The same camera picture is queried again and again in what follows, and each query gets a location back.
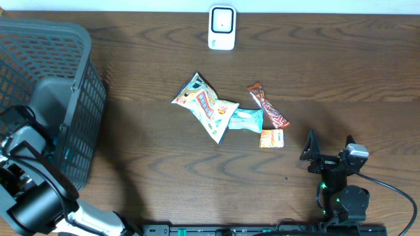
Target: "red wrapper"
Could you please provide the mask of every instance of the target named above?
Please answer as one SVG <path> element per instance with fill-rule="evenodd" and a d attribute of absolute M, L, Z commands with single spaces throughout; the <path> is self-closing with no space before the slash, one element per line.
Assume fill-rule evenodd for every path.
<path fill-rule="evenodd" d="M 280 112 L 273 107 L 273 105 L 271 105 L 270 101 L 267 100 L 263 85 L 260 82 L 249 87 L 248 91 L 258 106 L 264 110 L 264 113 L 268 116 L 275 128 L 285 128 L 290 125 L 290 122 L 285 119 L 283 115 L 281 115 Z"/>

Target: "snack bag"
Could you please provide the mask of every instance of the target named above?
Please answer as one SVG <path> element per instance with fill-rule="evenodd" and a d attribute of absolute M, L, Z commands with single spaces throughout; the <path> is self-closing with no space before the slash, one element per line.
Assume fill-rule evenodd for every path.
<path fill-rule="evenodd" d="M 282 129 L 261 131 L 260 148 L 282 147 L 284 147 L 284 135 Z"/>
<path fill-rule="evenodd" d="M 270 101 L 267 100 L 261 83 L 256 83 L 255 85 L 249 87 L 248 91 L 258 106 L 264 110 L 265 114 L 274 125 L 274 128 L 285 128 L 290 125 L 290 122 L 285 119 L 284 116 L 273 107 L 273 105 L 271 105 Z"/>
<path fill-rule="evenodd" d="M 229 121 L 229 129 L 243 129 L 261 133 L 263 129 L 263 111 L 250 109 L 236 109 Z"/>
<path fill-rule="evenodd" d="M 188 108 L 218 144 L 222 142 L 229 120 L 239 106 L 219 100 L 216 92 L 198 73 L 184 85 L 172 103 Z"/>

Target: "light blue wrapper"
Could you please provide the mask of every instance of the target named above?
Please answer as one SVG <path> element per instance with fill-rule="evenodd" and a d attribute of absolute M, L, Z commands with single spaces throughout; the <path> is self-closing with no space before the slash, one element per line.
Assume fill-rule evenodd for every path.
<path fill-rule="evenodd" d="M 229 120 L 229 129 L 243 129 L 261 133 L 263 129 L 264 112 L 250 109 L 236 109 L 233 116 Z"/>

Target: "wood grain surface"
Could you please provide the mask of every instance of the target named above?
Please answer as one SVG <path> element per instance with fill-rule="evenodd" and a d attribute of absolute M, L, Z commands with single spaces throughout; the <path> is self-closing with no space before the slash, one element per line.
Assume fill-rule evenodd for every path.
<path fill-rule="evenodd" d="M 310 128 L 336 154 L 345 137 L 367 146 L 362 173 L 420 200 L 420 16 L 238 14 L 232 51 L 207 47 L 208 14 L 6 12 L 74 22 L 91 34 L 91 57 L 109 86 L 96 157 L 81 197 L 137 223 L 275 224 L 322 218 L 320 176 L 299 161 Z M 259 135 L 228 130 L 217 145 L 170 101 L 200 72 L 219 98 L 257 105 L 260 81 L 291 121 L 285 147 L 260 149 Z M 272 128 L 268 119 L 265 128 Z M 397 235 L 410 202 L 351 176 L 371 193 L 367 223 Z M 14 235 L 1 220 L 2 235 Z M 408 235 L 420 235 L 416 223 Z"/>

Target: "white card reader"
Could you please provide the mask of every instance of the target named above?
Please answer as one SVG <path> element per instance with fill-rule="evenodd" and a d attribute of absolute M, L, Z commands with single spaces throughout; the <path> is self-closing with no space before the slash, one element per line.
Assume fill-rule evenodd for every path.
<path fill-rule="evenodd" d="M 209 48 L 232 50 L 235 46 L 236 10 L 231 6 L 214 6 L 209 14 Z"/>

